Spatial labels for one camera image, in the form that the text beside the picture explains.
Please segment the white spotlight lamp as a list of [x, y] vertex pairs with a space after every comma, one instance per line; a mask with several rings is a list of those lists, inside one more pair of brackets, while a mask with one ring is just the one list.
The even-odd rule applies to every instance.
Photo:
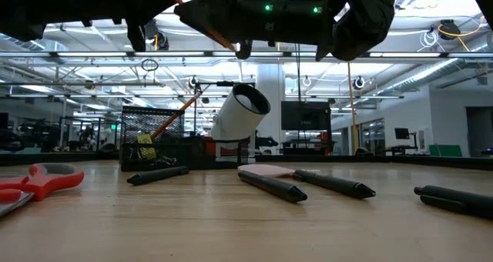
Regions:
[[244, 83], [234, 85], [210, 130], [216, 161], [247, 164], [251, 136], [269, 112], [270, 103], [262, 92]]

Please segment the plain black pen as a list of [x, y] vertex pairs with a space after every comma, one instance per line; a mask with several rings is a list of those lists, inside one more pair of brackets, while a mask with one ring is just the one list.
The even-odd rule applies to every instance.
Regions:
[[374, 190], [363, 183], [332, 176], [322, 176], [304, 170], [295, 170], [293, 178], [359, 200], [375, 197], [377, 195]]
[[168, 179], [175, 176], [182, 176], [189, 173], [187, 166], [176, 166], [161, 170], [152, 170], [145, 173], [136, 173], [130, 176], [126, 182], [134, 186], [153, 183], [159, 180]]

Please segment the black pen with scale print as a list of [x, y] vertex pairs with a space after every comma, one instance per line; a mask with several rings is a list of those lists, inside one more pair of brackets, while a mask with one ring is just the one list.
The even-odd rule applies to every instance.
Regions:
[[300, 201], [305, 201], [308, 198], [308, 195], [300, 187], [292, 183], [287, 183], [242, 170], [238, 172], [238, 177], [243, 182], [264, 190], [290, 203], [298, 203]]

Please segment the black television screen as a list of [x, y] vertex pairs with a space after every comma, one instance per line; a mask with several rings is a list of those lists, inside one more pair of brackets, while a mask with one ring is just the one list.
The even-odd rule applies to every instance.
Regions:
[[281, 103], [281, 129], [299, 131], [328, 131], [330, 127], [328, 102]]

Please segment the black binder clip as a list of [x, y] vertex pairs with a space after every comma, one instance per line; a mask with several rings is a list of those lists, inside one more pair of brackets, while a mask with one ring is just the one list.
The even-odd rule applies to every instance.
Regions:
[[173, 167], [177, 164], [177, 159], [175, 157], [169, 157], [163, 153], [157, 153], [155, 164], [157, 166]]

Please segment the long overhead light bar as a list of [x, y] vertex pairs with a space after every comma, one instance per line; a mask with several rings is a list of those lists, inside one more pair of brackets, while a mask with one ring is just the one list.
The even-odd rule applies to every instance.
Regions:
[[[251, 52], [250, 58], [314, 58], [315, 52]], [[225, 51], [171, 51], [171, 52], [0, 52], [0, 58], [127, 58], [127, 57], [218, 57], [235, 58]], [[493, 59], [493, 52], [365, 52], [361, 58], [452, 58]]]

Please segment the yellow pencil with eraser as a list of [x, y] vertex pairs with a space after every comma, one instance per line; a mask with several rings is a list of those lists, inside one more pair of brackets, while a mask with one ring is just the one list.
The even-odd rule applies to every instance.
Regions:
[[211, 20], [212, 12], [207, 4], [203, 4], [201, 0], [192, 0], [188, 2], [173, 0], [173, 2], [176, 4], [173, 12], [179, 17], [179, 20], [182, 23], [202, 33], [222, 47], [229, 49], [232, 52], [236, 52], [235, 46], [215, 30]]
[[186, 109], [188, 109], [195, 101], [198, 100], [198, 98], [203, 94], [202, 91], [196, 92], [193, 97], [186, 102], [176, 113], [174, 113], [170, 118], [167, 119], [167, 121], [164, 122], [154, 133], [151, 134], [151, 138], [155, 139], [158, 135], [163, 133], [166, 128], [181, 114], [185, 112]]

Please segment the red handled scissors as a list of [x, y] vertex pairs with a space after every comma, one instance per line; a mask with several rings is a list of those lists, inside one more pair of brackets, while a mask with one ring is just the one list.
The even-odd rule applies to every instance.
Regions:
[[50, 194], [77, 187], [83, 170], [67, 163], [36, 163], [24, 175], [0, 176], [0, 217], [29, 201], [42, 201]]

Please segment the pink sticky note pad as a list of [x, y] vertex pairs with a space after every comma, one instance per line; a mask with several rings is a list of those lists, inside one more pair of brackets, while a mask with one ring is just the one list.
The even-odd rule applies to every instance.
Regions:
[[285, 167], [259, 163], [239, 166], [238, 170], [266, 177], [288, 177], [295, 173], [295, 170]]

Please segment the green panel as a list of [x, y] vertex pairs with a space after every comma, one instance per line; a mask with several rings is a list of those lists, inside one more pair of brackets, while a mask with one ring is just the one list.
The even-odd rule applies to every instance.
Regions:
[[428, 147], [431, 156], [439, 157], [462, 157], [461, 147], [459, 145], [430, 145]]

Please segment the black mesh desk organizer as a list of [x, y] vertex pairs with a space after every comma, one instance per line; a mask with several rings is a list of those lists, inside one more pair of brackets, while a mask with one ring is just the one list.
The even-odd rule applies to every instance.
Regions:
[[156, 154], [175, 157], [175, 166], [191, 170], [228, 170], [238, 163], [217, 162], [212, 138], [186, 136], [184, 113], [178, 116], [155, 139], [150, 136], [178, 110], [125, 106], [122, 108], [119, 165], [123, 172], [161, 170], [155, 164]]

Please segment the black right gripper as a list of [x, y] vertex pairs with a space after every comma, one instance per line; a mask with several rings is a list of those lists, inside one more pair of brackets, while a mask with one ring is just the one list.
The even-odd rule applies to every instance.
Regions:
[[236, 0], [201, 0], [212, 12], [215, 30], [230, 42], [239, 42], [236, 57], [251, 55], [253, 40], [332, 45], [332, 0], [238, 0], [238, 37], [233, 34]]

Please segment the black click pen with clip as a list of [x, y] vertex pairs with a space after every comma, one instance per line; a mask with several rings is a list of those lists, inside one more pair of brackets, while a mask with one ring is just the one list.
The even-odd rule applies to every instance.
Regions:
[[432, 185], [416, 186], [414, 193], [428, 206], [493, 220], [493, 196]]

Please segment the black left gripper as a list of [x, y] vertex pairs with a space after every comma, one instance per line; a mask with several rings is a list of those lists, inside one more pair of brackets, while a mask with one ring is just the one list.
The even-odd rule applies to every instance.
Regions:
[[120, 25], [124, 18], [132, 49], [145, 52], [145, 29], [137, 23], [149, 22], [174, 4], [174, 0], [47, 0], [42, 3], [42, 21], [81, 22], [91, 27], [94, 20], [111, 19]]

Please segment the black and red equipment cart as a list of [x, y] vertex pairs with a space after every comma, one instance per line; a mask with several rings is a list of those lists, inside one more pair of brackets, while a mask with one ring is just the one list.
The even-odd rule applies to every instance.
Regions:
[[280, 153], [283, 155], [330, 156], [335, 142], [324, 131], [286, 132]]

